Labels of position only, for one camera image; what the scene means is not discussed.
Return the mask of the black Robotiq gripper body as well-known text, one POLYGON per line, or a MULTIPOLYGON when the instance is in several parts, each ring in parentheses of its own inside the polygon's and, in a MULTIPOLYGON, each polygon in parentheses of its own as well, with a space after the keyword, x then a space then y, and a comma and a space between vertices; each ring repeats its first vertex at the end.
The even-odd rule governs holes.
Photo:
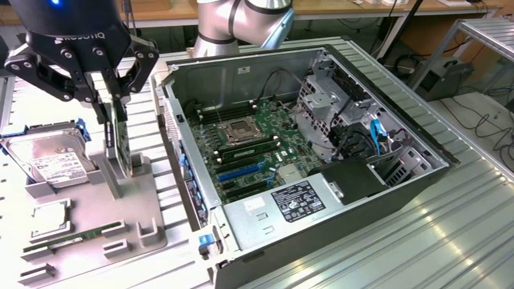
POLYGON ((115 1, 11 1, 27 30, 26 46, 7 58, 10 72, 35 68, 38 57, 70 73, 113 73, 133 39, 115 1))

